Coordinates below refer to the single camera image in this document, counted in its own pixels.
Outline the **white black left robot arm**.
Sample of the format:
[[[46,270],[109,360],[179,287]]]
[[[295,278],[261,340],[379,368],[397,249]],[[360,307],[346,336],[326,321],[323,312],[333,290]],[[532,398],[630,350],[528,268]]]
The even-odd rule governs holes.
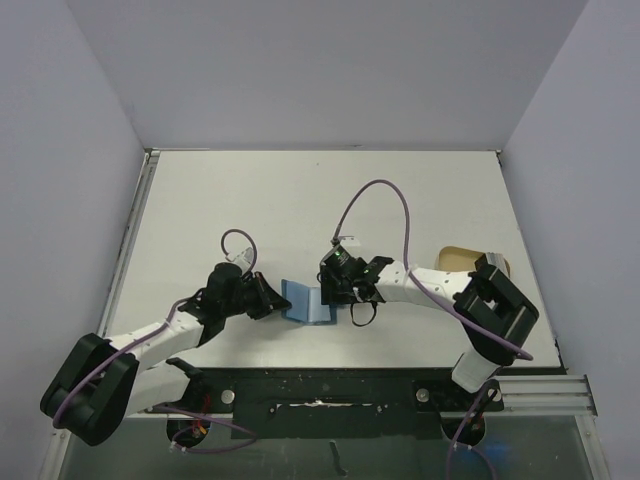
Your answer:
[[[55,428],[89,446],[144,410],[177,406],[201,413],[203,374],[180,354],[212,340],[232,317],[260,320],[291,306],[261,273],[219,263],[206,285],[175,301],[164,319],[110,338],[82,336],[45,390],[40,410]]]

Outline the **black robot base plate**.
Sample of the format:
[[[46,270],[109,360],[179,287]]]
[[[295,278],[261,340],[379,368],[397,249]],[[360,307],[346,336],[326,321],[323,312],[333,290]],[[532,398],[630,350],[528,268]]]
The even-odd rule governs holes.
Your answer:
[[[223,369],[189,373],[181,411],[235,424],[235,438],[438,439],[465,413],[504,409],[497,381],[466,392],[447,369]]]

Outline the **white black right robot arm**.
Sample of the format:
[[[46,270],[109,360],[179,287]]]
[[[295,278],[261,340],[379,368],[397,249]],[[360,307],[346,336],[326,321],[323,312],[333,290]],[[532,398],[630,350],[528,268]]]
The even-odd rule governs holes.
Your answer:
[[[448,402],[469,408],[481,387],[517,359],[539,311],[497,266],[481,259],[470,272],[410,267],[389,257],[367,262],[336,244],[319,264],[321,303],[349,307],[364,303],[406,303],[439,307],[463,325],[471,347],[461,355],[445,384]]]

